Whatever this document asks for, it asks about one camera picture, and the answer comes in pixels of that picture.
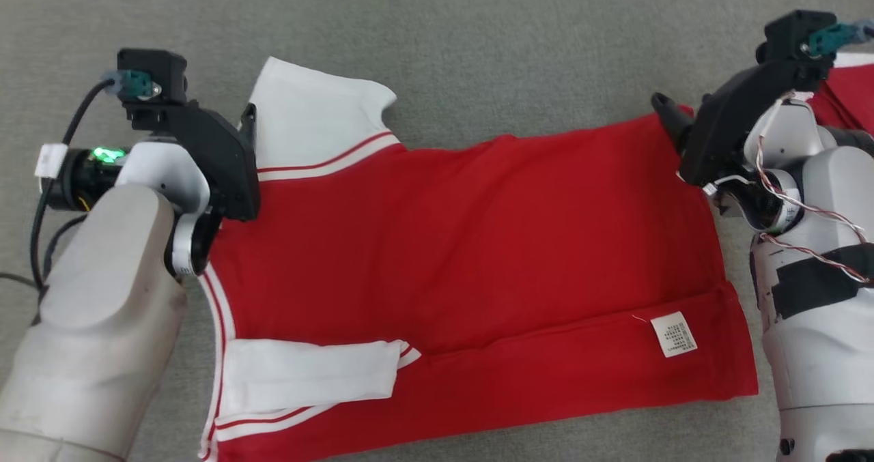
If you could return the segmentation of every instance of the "green light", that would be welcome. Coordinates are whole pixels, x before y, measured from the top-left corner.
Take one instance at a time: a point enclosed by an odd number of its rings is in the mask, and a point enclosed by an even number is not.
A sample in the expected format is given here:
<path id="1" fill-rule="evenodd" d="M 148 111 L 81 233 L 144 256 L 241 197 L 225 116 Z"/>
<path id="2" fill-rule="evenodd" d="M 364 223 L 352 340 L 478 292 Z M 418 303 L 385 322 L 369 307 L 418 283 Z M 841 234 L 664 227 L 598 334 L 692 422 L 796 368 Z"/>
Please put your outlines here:
<path id="1" fill-rule="evenodd" d="M 118 158 L 121 158 L 125 155 L 127 154 L 125 154 L 124 150 L 118 150 L 116 148 L 97 147 L 94 148 L 94 150 L 91 150 L 91 156 L 97 158 L 97 160 L 100 160 L 105 164 L 115 163 Z"/>

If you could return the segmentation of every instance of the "red cloth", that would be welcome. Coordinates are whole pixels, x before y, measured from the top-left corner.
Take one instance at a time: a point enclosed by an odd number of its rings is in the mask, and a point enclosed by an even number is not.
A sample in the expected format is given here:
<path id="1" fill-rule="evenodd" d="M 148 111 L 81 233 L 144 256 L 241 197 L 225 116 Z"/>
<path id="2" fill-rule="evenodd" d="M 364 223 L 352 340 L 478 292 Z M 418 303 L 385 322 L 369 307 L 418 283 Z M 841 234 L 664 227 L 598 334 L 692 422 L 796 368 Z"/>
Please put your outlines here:
<path id="1" fill-rule="evenodd" d="M 391 145 L 262 182 L 259 219 L 225 222 L 213 247 L 221 340 L 400 338 L 423 356 L 390 399 L 219 420 L 218 458 L 321 459 L 758 393 L 711 211 L 677 165 L 650 115 L 462 151 Z M 675 312 L 697 349 L 666 358 L 649 320 Z"/>
<path id="2" fill-rule="evenodd" d="M 822 126 L 874 134 L 874 65 L 834 68 L 808 103 Z"/>

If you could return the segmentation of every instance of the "black tape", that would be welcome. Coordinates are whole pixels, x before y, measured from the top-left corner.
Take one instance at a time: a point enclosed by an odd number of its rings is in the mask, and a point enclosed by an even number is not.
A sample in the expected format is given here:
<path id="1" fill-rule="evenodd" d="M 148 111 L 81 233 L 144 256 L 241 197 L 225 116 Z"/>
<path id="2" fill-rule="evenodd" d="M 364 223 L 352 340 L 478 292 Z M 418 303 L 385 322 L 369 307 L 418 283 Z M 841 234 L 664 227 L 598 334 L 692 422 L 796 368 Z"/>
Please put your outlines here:
<path id="1" fill-rule="evenodd" d="M 837 248 L 822 257 L 846 264 L 861 275 L 874 279 L 874 244 Z M 849 300 L 864 286 L 842 270 L 812 257 L 777 269 L 777 278 L 780 282 L 772 289 L 774 310 L 783 319 Z"/>

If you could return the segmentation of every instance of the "black cable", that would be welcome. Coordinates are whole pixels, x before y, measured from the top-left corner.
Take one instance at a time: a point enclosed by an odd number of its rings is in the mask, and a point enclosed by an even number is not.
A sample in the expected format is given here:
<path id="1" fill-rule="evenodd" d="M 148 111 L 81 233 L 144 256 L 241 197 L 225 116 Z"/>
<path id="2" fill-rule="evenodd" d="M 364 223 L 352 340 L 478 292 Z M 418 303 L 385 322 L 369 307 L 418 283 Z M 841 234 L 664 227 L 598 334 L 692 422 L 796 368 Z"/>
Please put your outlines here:
<path id="1" fill-rule="evenodd" d="M 28 285 L 31 288 L 37 287 L 37 284 L 30 281 L 30 279 L 25 278 L 24 276 L 19 276 L 18 274 L 12 274 L 10 272 L 0 272 L 0 279 L 12 279 L 12 281 L 18 281 L 22 285 Z"/>
<path id="2" fill-rule="evenodd" d="M 61 236 L 65 234 L 66 231 L 69 231 L 69 229 L 84 222 L 87 217 L 87 214 L 76 216 L 74 219 L 69 220 L 69 222 L 64 223 L 59 229 L 57 229 L 55 234 L 52 235 L 52 240 L 49 241 L 49 245 L 46 247 L 46 256 L 43 257 L 43 279 L 48 278 L 49 273 L 52 272 L 52 256 L 54 255 L 57 243 L 60 242 Z"/>
<path id="3" fill-rule="evenodd" d="M 91 105 L 91 102 L 94 101 L 94 98 L 100 94 L 100 91 L 114 84 L 115 80 L 103 80 L 102 82 L 97 83 L 97 85 L 94 85 L 93 88 L 85 94 L 85 98 L 82 99 L 81 104 L 79 104 L 79 107 L 76 109 L 76 113 L 72 115 L 70 125 L 66 128 L 64 137 L 61 139 L 61 142 L 64 145 L 69 145 L 70 141 L 72 141 L 72 135 L 76 133 L 79 123 L 82 122 L 82 117 L 85 116 L 85 111 L 88 110 L 88 107 Z M 31 226 L 31 274 L 33 275 L 34 285 L 38 290 L 43 289 L 43 274 L 40 272 L 40 231 L 43 226 L 43 216 L 46 215 L 46 205 L 49 199 L 49 192 L 52 191 L 53 185 L 54 180 L 50 179 L 46 187 L 43 188 L 43 194 L 40 195 L 40 201 L 37 203 L 37 211 L 33 215 L 33 226 Z"/>

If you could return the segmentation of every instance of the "white cable label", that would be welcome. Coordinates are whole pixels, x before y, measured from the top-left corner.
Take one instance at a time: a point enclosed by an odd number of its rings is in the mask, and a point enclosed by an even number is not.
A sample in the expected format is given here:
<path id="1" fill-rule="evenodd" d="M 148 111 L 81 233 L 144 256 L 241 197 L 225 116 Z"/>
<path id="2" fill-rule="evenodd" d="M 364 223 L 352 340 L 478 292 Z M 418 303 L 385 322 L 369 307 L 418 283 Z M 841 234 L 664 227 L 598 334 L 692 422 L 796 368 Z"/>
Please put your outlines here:
<path id="1" fill-rule="evenodd" d="M 33 174 L 43 179 L 57 179 L 60 167 L 64 164 L 68 146 L 63 143 L 51 143 L 40 148 L 40 157 L 37 158 L 37 168 Z"/>
<path id="2" fill-rule="evenodd" d="M 695 338 L 692 337 L 692 332 L 689 331 L 689 324 L 686 323 L 683 313 L 674 312 L 664 317 L 656 317 L 650 322 L 655 329 L 655 335 L 658 336 L 658 343 L 662 347 L 665 358 L 699 348 Z"/>

